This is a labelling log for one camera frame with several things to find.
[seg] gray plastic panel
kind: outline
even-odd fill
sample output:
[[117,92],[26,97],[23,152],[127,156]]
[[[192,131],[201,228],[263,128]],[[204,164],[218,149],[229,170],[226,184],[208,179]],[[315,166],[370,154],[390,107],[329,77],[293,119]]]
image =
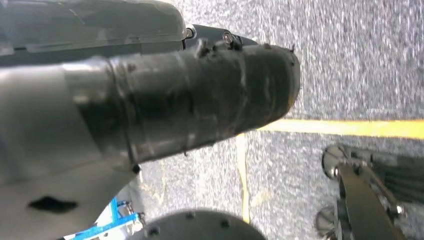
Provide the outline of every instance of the gray plastic panel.
[[14,0],[0,4],[0,47],[8,43],[15,49],[45,52],[184,38],[180,12],[155,0]]

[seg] floor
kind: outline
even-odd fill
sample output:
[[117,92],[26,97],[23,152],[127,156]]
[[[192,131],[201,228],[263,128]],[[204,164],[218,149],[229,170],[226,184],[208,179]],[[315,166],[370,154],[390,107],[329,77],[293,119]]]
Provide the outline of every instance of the floor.
[[[296,45],[302,89],[286,116],[301,120],[424,117],[424,0],[167,0],[186,23],[221,27],[260,43]],[[424,156],[424,141],[251,131],[245,135],[250,222],[269,240],[317,240],[316,212],[337,186],[321,154],[344,143]],[[145,163],[127,194],[148,220],[186,208],[242,217],[237,144]],[[424,208],[408,206],[408,237],[424,239]]]

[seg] blue metal frame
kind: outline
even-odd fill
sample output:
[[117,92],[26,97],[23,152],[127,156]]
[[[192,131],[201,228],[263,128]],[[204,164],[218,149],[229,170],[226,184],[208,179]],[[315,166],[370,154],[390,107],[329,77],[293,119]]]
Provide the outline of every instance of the blue metal frame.
[[138,213],[132,213],[128,216],[121,216],[121,214],[119,213],[118,207],[125,205],[126,203],[127,202],[125,201],[117,202],[117,199],[114,197],[112,201],[109,203],[109,206],[112,212],[112,222],[104,226],[93,226],[87,230],[78,232],[76,233],[76,236],[72,238],[72,240],[90,239],[104,232],[107,232],[111,229],[114,229],[116,227],[119,227],[129,222],[133,222],[137,220],[139,218]]

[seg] bolt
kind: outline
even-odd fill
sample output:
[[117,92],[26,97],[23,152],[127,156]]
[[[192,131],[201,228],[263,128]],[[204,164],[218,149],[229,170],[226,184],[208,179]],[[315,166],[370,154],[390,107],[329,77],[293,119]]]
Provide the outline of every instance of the bolt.
[[190,28],[186,28],[185,29],[185,38],[186,39],[191,39],[192,37],[194,37],[194,33],[193,30],[191,30]]
[[229,32],[224,33],[224,35],[222,36],[222,39],[224,40],[226,44],[231,44],[233,42],[233,37],[231,36]]
[[397,205],[396,206],[396,211],[397,211],[397,214],[399,214],[399,215],[405,214],[405,209],[404,209],[404,207],[402,205]]
[[271,49],[271,45],[269,45],[268,43],[264,43],[262,46],[264,49]]
[[330,170],[330,173],[331,173],[331,175],[332,175],[333,177],[337,178],[337,177],[339,176],[339,169],[338,169],[337,167],[332,168],[332,169]]

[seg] yellow line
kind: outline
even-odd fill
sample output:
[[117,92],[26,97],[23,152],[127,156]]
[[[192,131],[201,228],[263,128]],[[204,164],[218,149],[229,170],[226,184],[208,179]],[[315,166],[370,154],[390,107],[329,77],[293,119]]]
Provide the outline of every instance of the yellow line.
[[424,120],[327,121],[280,119],[258,130],[424,140]]
[[235,137],[235,145],[237,149],[237,168],[241,180],[242,217],[243,221],[250,223],[248,177],[246,171],[246,137],[244,133]]

